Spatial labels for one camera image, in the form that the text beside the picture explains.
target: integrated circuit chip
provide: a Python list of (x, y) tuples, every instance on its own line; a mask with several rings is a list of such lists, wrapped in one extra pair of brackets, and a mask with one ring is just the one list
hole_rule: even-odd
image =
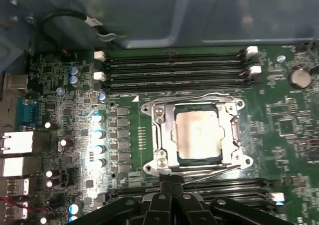
[(55, 109), (55, 104), (46, 104), (46, 109), (47, 110), (54, 110)]
[(66, 108), (66, 109), (64, 109), (63, 110), (63, 115), (65, 115), (65, 116), (68, 116), (68, 115), (71, 115), (71, 109), (70, 108)]
[(130, 122), (128, 119), (118, 119), (118, 127), (127, 127)]
[(129, 114), (129, 109), (128, 108), (117, 108), (116, 113), (118, 116), (122, 115), (128, 115)]
[(89, 91), (89, 90), (90, 90), (90, 85), (88, 85), (88, 84), (83, 84), (82, 90), (83, 90), (83, 91)]
[(118, 131), (118, 137), (119, 138), (127, 138), (130, 136), (130, 131), (129, 130), (119, 130)]
[(281, 136), (291, 136), (295, 134), (295, 127), (292, 119), (279, 120), (279, 129)]
[(88, 136), (88, 134), (89, 134), (89, 132), (88, 132), (87, 129), (82, 129), (82, 130), (81, 130), (81, 136), (82, 136), (82, 137), (86, 137), (86, 136)]
[(85, 187), (86, 187), (87, 189), (90, 189), (90, 188), (94, 187), (94, 182), (93, 182), (93, 180), (87, 180), (87, 181), (85, 182)]
[(118, 149), (129, 149), (131, 147), (131, 143), (129, 141), (119, 141)]
[(119, 162), (129, 161), (131, 159), (130, 153), (118, 153)]

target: black cable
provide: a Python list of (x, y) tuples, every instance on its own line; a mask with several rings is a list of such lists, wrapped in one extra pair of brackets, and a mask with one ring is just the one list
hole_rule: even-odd
[[(52, 44), (55, 48), (65, 51), (64, 48), (62, 46), (59, 45), (59, 43), (53, 38), (51, 37), (44, 29), (45, 24), (55, 18), (55, 17), (60, 17), (60, 16), (69, 16), (69, 17), (73, 17), (73, 18), (78, 18), (82, 21), (86, 21), (87, 16), (86, 14), (82, 13), (82, 12), (78, 12), (72, 9), (57, 9), (47, 15), (45, 15), (43, 18), (41, 18), (38, 21), (37, 27), (38, 27), (38, 31), (39, 34), (46, 40), (48, 41), (50, 44)], [(94, 26), (92, 27), (98, 34), (109, 34), (109, 32), (107, 31), (107, 29), (105, 29), (103, 26)]]
[[(315, 42), (319, 39), (319, 34), (314, 37), (307, 45), (307, 53), (314, 59), (319, 61), (319, 55), (313, 52), (312, 47)], [(319, 73), (319, 65), (316, 65), (310, 69), (310, 74), (318, 74)]]

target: green circuit board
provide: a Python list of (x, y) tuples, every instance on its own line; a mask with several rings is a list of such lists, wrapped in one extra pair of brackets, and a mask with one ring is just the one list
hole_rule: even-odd
[[(146, 49), (128, 51), (105, 51), (112, 57), (176, 54), (226, 53), (238, 51), (242, 47), (188, 48), (188, 49)], [(222, 178), (262, 177), (280, 180), (283, 183), (287, 215), (281, 218), (295, 224), (319, 224), (319, 152), (309, 140), (319, 139), (319, 79), (306, 90), (294, 90), (287, 77), (292, 68), (303, 64), (307, 68), (314, 61), (305, 53), (296, 53), (294, 46), (259, 46), (259, 59), (262, 66), (262, 82), (246, 89), (196, 90), (187, 92), (127, 93), (108, 95), (105, 103), (98, 101), (100, 91), (94, 85), (93, 72), (97, 61), (92, 52), (76, 53), (72, 62), (60, 62), (55, 54), (36, 56), (31, 67), (37, 71), (44, 85), (44, 96), (39, 98), (39, 125), (46, 121), (57, 121), (61, 130), (53, 132), (51, 152), (44, 160), (45, 168), (81, 167), (76, 178), (76, 186), (69, 188), (68, 201), (91, 198), (84, 206), (84, 213), (95, 209), (97, 194), (110, 188), (126, 188), (155, 185), (157, 178), (146, 175), (143, 164), (153, 157), (151, 119), (141, 114), (145, 102), (182, 95), (203, 95), (211, 92), (229, 93), (245, 101), (246, 106), (240, 115), (240, 128), (245, 153), (254, 159), (254, 165), (242, 173), (229, 173)], [(286, 61), (277, 62), (284, 55)], [(70, 66), (80, 69), (81, 85), (68, 84)], [(56, 95), (62, 87), (65, 93)], [(99, 112), (105, 120), (97, 127), (91, 121), (93, 113)], [(96, 128), (106, 131), (106, 138), (112, 137), (112, 123), (119, 119), (124, 122), (123, 141), (130, 146), (121, 152), (130, 154), (123, 161), (112, 161), (111, 156), (118, 151), (105, 139), (107, 152), (96, 156), (91, 152), (92, 131)], [(68, 151), (58, 152), (60, 138), (75, 138), (75, 145)], [(102, 170), (90, 169), (90, 162), (97, 158), (106, 159)], [(116, 173), (112, 166), (127, 165), (127, 171)], [(93, 187), (87, 181), (93, 181)], [(41, 189), (43, 196), (57, 191)]]

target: wire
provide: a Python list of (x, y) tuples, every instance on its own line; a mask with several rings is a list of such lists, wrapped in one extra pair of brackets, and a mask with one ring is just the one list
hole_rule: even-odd
[[(55, 48), (61, 50), (64, 54), (68, 54), (68, 51), (66, 49), (64, 49), (62, 46), (59, 45), (59, 43), (52, 37), (50, 36), (44, 29), (45, 24), (50, 21), (53, 18), (56, 17), (60, 17), (60, 16), (69, 16), (69, 17), (73, 17), (73, 18), (78, 18), (82, 21), (86, 21), (86, 19), (88, 18), (86, 14), (82, 13), (82, 12), (78, 12), (72, 9), (57, 9), (47, 15), (45, 15), (43, 18), (41, 18), (38, 23), (37, 23), (37, 27), (38, 27), (38, 32), (39, 34), (46, 40), (48, 41), (50, 44), (52, 44)], [(99, 39), (103, 42), (109, 42), (111, 40), (113, 40), (116, 37), (116, 34), (114, 33), (109, 33), (103, 26), (101, 25), (97, 25), (92, 27)]]
[(21, 209), (26, 209), (26, 210), (28, 210), (29, 212), (48, 211), (48, 208), (35, 208), (35, 209), (32, 209), (32, 208), (29, 208), (29, 207), (27, 207), (27, 206), (18, 204), (17, 202), (14, 202), (14, 201), (12, 201), (11, 199), (8, 199), (8, 198), (6, 198), (6, 197), (0, 197), (0, 200), (4, 201), (4, 202), (7, 203), (8, 205), (16, 206), (16, 207), (21, 208)]
[(37, 27), (38, 27), (38, 31), (39, 31), (40, 35), (45, 40), (47, 40), (49, 43), (51, 43), (54, 47), (65, 52), (64, 48), (61, 48), (59, 43), (53, 37), (51, 37), (44, 29), (44, 25), (48, 21), (50, 21), (53, 18), (60, 17), (60, 16), (69, 16), (69, 17), (74, 17), (74, 18), (78, 18), (81, 20), (86, 20), (87, 16), (81, 12), (71, 10), (71, 9), (57, 9), (57, 10), (45, 15), (43, 18), (41, 18), (39, 20)]

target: screw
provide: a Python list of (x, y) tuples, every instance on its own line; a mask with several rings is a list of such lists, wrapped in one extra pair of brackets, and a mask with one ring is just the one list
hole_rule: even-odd
[(279, 55), (279, 56), (277, 57), (277, 62), (283, 63), (283, 62), (285, 62), (285, 61), (286, 61), (286, 57), (285, 57), (284, 55)]
[(18, 0), (10, 0), (10, 4), (12, 4), (12, 5), (18, 5), (19, 2), (18, 2)]
[(191, 199), (191, 195), (189, 195), (189, 194), (184, 194), (184, 195), (183, 195), (183, 199)]
[(32, 15), (25, 17), (24, 20), (29, 24), (36, 24), (36, 19)]
[(18, 16), (12, 16), (11, 20), (13, 20), (15, 22), (18, 22), (19, 21), (19, 17)]
[(226, 201), (223, 200), (223, 199), (219, 199), (219, 200), (217, 200), (217, 203), (218, 203), (219, 205), (225, 205), (225, 204), (226, 204)]
[(163, 114), (163, 110), (162, 109), (157, 109), (157, 110), (155, 110), (155, 113), (156, 113), (156, 115), (158, 115), (158, 116), (161, 116), (162, 114)]
[(164, 168), (166, 166), (166, 158), (160, 158), (158, 159), (158, 166), (160, 168)]
[(127, 206), (130, 206), (130, 205), (133, 205), (133, 204), (134, 204), (134, 201), (133, 201), (133, 200), (128, 200), (125, 204), (126, 204)]

